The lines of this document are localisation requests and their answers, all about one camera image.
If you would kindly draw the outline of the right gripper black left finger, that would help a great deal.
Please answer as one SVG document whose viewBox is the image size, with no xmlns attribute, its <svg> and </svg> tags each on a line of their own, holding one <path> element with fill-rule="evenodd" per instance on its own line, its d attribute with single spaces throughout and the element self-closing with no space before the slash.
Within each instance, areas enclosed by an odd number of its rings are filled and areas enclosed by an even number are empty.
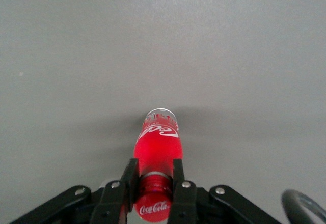
<svg viewBox="0 0 326 224">
<path fill-rule="evenodd" d="M 90 223 L 127 223 L 140 181 L 139 160 L 129 160 L 120 180 L 109 182 L 92 212 Z"/>
</svg>

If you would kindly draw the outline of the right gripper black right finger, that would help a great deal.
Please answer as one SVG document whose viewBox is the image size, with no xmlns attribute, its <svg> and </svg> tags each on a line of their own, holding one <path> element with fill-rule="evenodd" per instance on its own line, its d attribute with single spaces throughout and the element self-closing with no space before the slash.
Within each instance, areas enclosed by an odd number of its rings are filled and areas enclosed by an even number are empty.
<svg viewBox="0 0 326 224">
<path fill-rule="evenodd" d="M 196 223 L 196 185 L 184 177 L 181 159 L 173 160 L 172 223 Z"/>
</svg>

